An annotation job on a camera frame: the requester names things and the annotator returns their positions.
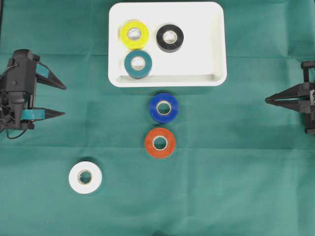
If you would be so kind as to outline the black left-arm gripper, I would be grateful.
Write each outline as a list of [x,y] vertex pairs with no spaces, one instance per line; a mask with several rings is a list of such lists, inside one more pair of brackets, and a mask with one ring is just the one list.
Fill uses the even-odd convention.
[[33,130],[39,120],[63,116],[64,112],[37,108],[37,83],[58,89],[67,87],[44,64],[37,63],[35,74],[17,76],[4,74],[0,79],[0,129]]

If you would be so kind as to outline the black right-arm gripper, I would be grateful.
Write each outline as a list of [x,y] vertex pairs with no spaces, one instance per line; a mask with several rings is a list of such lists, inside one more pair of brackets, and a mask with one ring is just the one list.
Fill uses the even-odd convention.
[[307,106],[305,107],[305,121],[306,121],[306,134],[315,133],[315,83],[310,82],[309,70],[314,69],[315,61],[304,61],[301,63],[303,70],[303,84],[297,84],[282,92],[273,94],[265,99],[265,102],[270,105],[284,107],[294,111],[302,111],[301,103],[299,100],[283,100],[287,98],[298,98],[301,95],[301,90],[306,89],[305,98]]

